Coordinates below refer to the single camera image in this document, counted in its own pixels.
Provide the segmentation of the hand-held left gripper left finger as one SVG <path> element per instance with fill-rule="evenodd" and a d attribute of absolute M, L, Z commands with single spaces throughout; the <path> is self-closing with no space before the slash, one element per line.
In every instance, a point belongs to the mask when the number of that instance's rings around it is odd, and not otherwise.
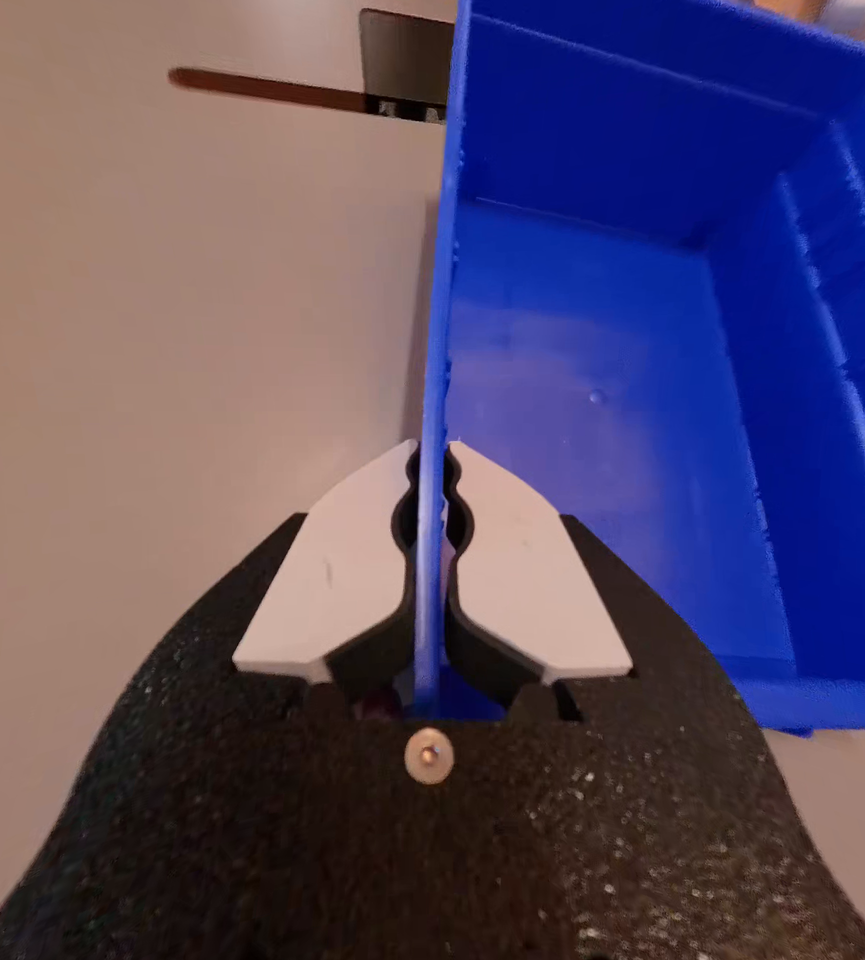
<path fill-rule="evenodd" d="M 386 687 L 410 668 L 419 452 L 403 441 L 313 504 L 234 650 L 238 671 Z"/>

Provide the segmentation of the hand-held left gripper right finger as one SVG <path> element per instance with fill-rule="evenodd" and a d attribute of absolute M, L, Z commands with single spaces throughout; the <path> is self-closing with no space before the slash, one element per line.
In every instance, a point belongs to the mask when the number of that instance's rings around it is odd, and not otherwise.
<path fill-rule="evenodd" d="M 453 671 L 499 706 L 530 685 L 631 676 L 631 653 L 553 504 L 460 440 L 447 445 L 443 480 Z"/>

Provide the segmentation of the blue plastic bin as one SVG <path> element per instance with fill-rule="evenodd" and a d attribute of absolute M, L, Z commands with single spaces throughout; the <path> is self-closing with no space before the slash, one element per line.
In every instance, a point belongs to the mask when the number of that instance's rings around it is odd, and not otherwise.
<path fill-rule="evenodd" d="M 459 2 L 417 714 L 461 441 L 594 535 L 760 726 L 865 730 L 865 43 L 731 2 Z"/>

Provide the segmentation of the grey desk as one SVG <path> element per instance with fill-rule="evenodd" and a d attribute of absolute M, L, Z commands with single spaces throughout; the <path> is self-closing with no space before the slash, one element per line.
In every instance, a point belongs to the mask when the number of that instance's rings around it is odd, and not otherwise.
<path fill-rule="evenodd" d="M 447 112 L 248 102 L 200 12 L 0 2 L 0 844 L 37 725 L 89 749 L 0 958 L 865 958 L 738 687 L 594 534 L 644 676 L 415 711 Z M 408 440 L 409 668 L 239 671 L 302 519 Z"/>

